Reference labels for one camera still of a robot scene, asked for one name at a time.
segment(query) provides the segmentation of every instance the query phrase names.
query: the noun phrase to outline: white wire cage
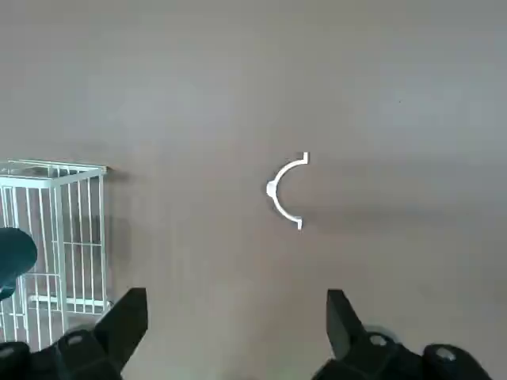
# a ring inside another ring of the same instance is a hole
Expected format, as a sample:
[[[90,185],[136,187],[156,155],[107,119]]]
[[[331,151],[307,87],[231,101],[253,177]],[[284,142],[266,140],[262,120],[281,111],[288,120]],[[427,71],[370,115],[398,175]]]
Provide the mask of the white wire cage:
[[[99,165],[0,163],[0,226],[30,234],[38,252],[0,302],[0,341],[41,349],[107,310],[105,174]]]

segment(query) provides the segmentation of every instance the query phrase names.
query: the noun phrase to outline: teal object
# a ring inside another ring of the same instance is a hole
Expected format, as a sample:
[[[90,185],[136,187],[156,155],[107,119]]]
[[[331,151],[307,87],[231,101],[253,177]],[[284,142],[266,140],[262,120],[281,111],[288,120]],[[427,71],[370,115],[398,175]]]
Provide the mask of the teal object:
[[[13,295],[17,277],[36,261],[37,247],[30,235],[18,228],[0,228],[0,301]]]

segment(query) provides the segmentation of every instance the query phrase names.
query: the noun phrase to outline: c-shaped clip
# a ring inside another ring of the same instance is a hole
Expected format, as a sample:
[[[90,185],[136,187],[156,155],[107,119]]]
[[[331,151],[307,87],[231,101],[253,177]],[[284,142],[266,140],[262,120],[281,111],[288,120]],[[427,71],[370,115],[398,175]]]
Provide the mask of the c-shaped clip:
[[[295,160],[293,162],[289,162],[286,166],[280,169],[280,171],[276,174],[275,179],[268,182],[268,185],[266,186],[266,194],[268,195],[268,197],[273,199],[273,202],[275,203],[275,207],[278,210],[278,212],[280,212],[288,220],[291,220],[294,223],[296,223],[298,226],[298,230],[301,230],[301,228],[303,228],[303,218],[301,218],[300,216],[289,214],[280,204],[276,192],[278,191],[278,183],[280,182],[281,178],[284,176],[286,172],[288,172],[292,168],[295,168],[296,166],[308,164],[308,155],[309,155],[308,152],[304,152],[302,160]]]

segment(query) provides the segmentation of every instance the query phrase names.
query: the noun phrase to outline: wire rack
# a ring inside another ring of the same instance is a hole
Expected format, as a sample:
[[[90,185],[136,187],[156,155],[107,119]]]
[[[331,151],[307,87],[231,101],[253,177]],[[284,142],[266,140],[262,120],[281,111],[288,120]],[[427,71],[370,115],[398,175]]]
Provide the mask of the wire rack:
[[[41,349],[107,310],[105,174],[97,165],[0,162],[0,226],[30,234],[38,252],[0,302],[0,341]]]

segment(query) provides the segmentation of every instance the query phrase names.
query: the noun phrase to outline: screw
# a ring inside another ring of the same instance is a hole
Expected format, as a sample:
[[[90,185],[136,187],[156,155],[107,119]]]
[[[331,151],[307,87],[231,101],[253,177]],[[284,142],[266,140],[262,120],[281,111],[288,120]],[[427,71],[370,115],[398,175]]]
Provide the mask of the screw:
[[[69,339],[67,339],[67,344],[69,346],[71,346],[73,344],[81,343],[81,342],[82,342],[82,336],[80,336],[80,335],[74,335],[74,336],[71,336]]]
[[[370,336],[370,342],[374,344],[375,346],[385,346],[387,345],[387,341],[384,339],[383,336],[380,335],[372,335]]]
[[[5,359],[10,354],[14,353],[14,349],[12,347],[5,347],[3,350],[0,350],[0,359]]]
[[[436,350],[436,354],[439,355],[441,359],[448,360],[449,362],[456,360],[456,355],[454,355],[445,347],[440,347],[438,350]]]

